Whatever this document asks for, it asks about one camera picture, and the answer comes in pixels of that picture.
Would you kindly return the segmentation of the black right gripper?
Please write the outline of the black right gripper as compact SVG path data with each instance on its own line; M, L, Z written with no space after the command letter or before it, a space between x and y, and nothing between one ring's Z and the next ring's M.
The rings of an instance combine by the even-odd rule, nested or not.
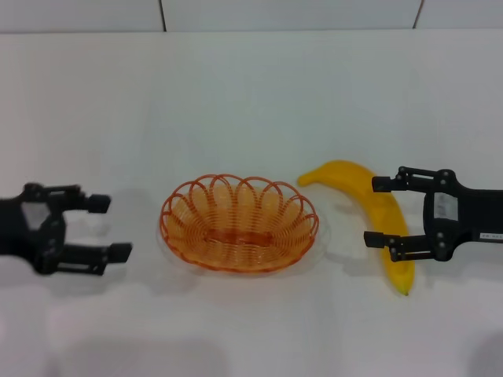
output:
M374 192L425 193L423 236L364 232L365 245L387 248L393 262L448 262L463 243L502 242L502 191L463 186L452 170L399 167L394 177L372 178Z

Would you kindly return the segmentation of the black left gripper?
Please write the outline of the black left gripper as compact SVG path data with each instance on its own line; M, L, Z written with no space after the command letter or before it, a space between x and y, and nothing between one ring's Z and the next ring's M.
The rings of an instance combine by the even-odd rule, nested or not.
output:
M126 263L133 245L64 246L63 213L106 214L111 202L107 195L87 195L80 185L26 184L18 196L1 200L1 255L21 258L43 276L57 265L59 273L102 276L108 264Z

